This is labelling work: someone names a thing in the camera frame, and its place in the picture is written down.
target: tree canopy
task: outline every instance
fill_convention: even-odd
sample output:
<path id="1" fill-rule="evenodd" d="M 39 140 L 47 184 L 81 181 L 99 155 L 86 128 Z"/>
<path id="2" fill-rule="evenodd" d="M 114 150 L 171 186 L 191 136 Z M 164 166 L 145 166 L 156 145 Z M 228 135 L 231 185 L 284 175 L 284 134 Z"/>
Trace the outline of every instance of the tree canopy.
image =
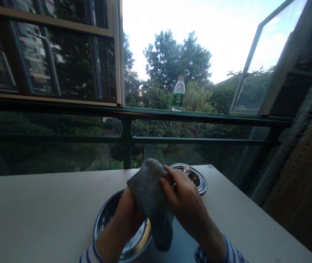
<path id="1" fill-rule="evenodd" d="M 212 55 L 196 41 L 195 32 L 189 33 L 183 44 L 174 40 L 170 30 L 156 34 L 154 44 L 144 50 L 150 82 L 168 91 L 174 89 L 178 76 L 185 77 L 185 85 L 194 81 L 208 84 Z"/>

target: green label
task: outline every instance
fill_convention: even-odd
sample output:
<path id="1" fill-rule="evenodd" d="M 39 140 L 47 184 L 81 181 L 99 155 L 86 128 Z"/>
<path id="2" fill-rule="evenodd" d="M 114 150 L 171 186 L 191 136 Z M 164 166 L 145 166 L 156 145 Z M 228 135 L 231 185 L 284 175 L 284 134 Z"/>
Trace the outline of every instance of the green label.
<path id="1" fill-rule="evenodd" d="M 183 100 L 184 100 L 184 94 L 174 93 L 173 94 L 173 100 L 172 100 L 172 106 L 182 107 Z"/>

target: white table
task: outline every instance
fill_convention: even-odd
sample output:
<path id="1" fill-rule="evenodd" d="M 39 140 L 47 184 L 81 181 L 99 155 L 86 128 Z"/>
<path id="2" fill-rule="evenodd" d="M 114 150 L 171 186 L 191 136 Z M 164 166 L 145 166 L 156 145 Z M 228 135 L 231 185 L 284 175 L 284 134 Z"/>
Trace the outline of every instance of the white table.
<path id="1" fill-rule="evenodd" d="M 211 165 L 202 197 L 220 230 L 251 263 L 312 262 L 312 253 Z M 78 262 L 103 204 L 137 169 L 0 177 L 0 262 Z M 196 242 L 173 222 L 167 253 L 140 262 L 194 262 Z"/>

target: blue and white striped shirt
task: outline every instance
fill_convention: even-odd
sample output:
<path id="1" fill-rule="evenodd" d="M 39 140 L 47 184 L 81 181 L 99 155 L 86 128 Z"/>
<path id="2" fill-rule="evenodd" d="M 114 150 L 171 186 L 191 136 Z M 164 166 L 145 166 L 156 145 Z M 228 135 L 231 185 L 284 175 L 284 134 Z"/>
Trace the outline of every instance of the blue and white striped shirt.
<path id="1" fill-rule="evenodd" d="M 226 259 L 224 263 L 248 263 L 248 261 L 243 258 L 241 252 L 238 251 L 224 235 L 223 237 L 226 244 Z M 197 263 L 207 263 L 207 257 L 201 247 L 196 249 L 195 261 Z M 93 243 L 86 252 L 81 255 L 79 263 L 104 263 L 104 260 L 100 257 Z"/>

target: dark green railing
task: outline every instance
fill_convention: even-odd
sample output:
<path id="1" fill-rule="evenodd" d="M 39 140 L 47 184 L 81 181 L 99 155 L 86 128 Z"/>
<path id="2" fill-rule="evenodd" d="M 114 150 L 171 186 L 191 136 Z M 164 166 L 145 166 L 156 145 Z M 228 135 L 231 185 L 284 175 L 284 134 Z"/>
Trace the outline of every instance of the dark green railing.
<path id="1" fill-rule="evenodd" d="M 266 158 L 274 146 L 279 145 L 281 132 L 291 125 L 290 121 L 271 118 L 252 118 L 241 116 L 216 115 L 206 113 L 184 113 L 167 110 L 147 110 L 137 108 L 100 107 L 72 103 L 52 103 L 33 100 L 1 99 L 0 111 L 32 112 L 41 114 L 70 114 L 100 117 L 115 117 L 122 121 L 123 132 L 120 136 L 71 136 L 43 134 L 0 134 L 0 142 L 84 142 L 114 143 L 123 147 L 124 168 L 131 168 L 131 147 L 135 144 L 206 144 L 206 145 L 261 145 L 260 152 L 242 183 L 242 190 L 247 192 L 257 178 Z M 131 123 L 136 119 L 215 123 L 243 126 L 270 127 L 265 140 L 216 139 L 216 138 L 168 138 L 138 137 L 131 133 Z"/>

